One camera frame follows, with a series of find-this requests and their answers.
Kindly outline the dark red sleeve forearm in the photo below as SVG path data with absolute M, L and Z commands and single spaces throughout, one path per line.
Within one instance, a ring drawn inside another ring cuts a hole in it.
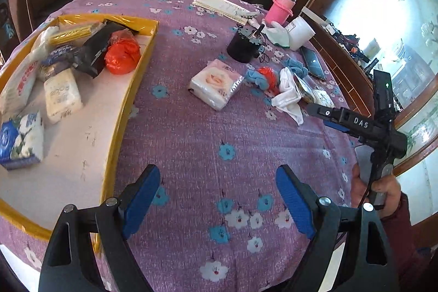
M 414 245 L 408 197 L 401 193 L 398 208 L 382 219 L 396 264 L 400 291 L 437 291 L 437 250 L 420 252 Z

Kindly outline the person right hand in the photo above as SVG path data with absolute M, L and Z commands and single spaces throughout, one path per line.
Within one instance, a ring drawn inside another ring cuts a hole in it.
M 362 204 L 362 199 L 368 201 L 367 185 L 360 179 L 360 169 L 358 164 L 354 164 L 352 169 L 352 181 L 350 189 L 351 206 L 359 207 Z M 401 199 L 401 186 L 393 174 L 385 176 L 371 185 L 371 190 L 377 193 L 385 193 L 386 200 L 383 209 L 380 210 L 380 217 L 385 218 L 397 210 Z

